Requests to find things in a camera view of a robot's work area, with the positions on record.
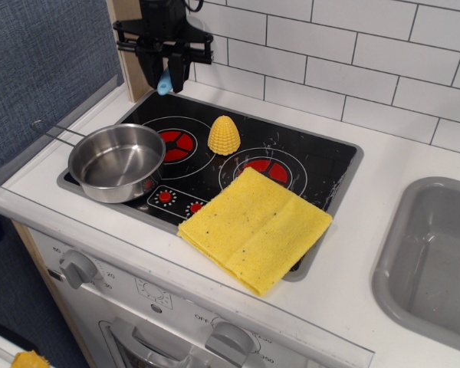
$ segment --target toy stove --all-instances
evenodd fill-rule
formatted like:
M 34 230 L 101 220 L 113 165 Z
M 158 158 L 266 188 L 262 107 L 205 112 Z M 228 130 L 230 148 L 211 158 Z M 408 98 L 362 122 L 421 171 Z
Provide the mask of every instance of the toy stove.
M 233 119 L 241 137 L 229 156 L 208 148 L 211 125 L 221 115 Z M 163 179 L 144 197 L 108 206 L 174 233 L 248 166 L 327 211 L 357 154 L 346 143 L 176 95 L 150 94 L 121 123 L 159 132 L 166 142 Z M 83 194 L 67 171 L 58 184 Z

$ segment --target oven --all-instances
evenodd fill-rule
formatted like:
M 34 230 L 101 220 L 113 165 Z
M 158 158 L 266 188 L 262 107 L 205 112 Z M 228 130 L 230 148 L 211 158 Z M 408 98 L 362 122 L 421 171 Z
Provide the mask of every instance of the oven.
M 97 368 L 310 367 L 309 359 L 99 257 L 31 230 Z M 72 286 L 62 266 L 92 279 Z

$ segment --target pot handle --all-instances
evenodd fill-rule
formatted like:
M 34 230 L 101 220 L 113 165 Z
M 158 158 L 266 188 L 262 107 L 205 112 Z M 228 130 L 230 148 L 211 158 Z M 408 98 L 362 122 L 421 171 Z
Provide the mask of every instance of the pot handle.
M 83 138 L 85 138 L 85 135 L 84 134 L 80 134 L 78 132 L 75 132 L 73 130 L 69 130 L 67 128 L 63 128 L 62 126 L 58 126 L 58 125 L 55 125 L 53 123 L 49 123 L 48 121 L 44 121 L 44 120 L 36 120 L 35 122 L 31 123 L 30 127 L 31 129 L 35 130 L 36 132 L 39 132 L 41 134 L 44 134 L 45 136 L 49 136 L 50 138 L 53 138 L 54 140 L 59 140 L 60 142 L 63 142 L 63 143 L 66 143 L 68 146 L 72 146 L 72 147 L 75 147 L 74 144 L 70 143 L 70 142 L 67 142 L 66 140 L 63 140 L 61 138 L 58 138 L 57 136 L 53 136 L 52 134 L 50 133 L 47 133 L 46 131 L 42 130 L 41 128 L 38 127 L 39 124 L 46 124 L 46 125 L 49 125 L 50 127 L 53 127 L 53 128 L 58 128 L 58 129 L 61 129 L 61 130 L 64 130 L 65 132 L 69 132 L 69 133 L 72 133 L 72 134 L 76 134 L 78 136 L 81 136 Z

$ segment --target sink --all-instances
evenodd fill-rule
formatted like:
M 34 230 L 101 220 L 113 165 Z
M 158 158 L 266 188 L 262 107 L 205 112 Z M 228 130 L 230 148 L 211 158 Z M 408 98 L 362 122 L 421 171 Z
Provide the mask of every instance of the sink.
M 424 178 L 403 193 L 373 273 L 401 326 L 460 350 L 460 182 Z

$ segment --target yellow corn cob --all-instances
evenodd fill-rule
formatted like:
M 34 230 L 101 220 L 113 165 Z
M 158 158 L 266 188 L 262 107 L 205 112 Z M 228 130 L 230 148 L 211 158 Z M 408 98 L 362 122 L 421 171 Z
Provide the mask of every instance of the yellow corn cob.
M 237 126 L 230 117 L 221 115 L 209 131 L 208 147 L 214 153 L 227 156 L 240 147 Z

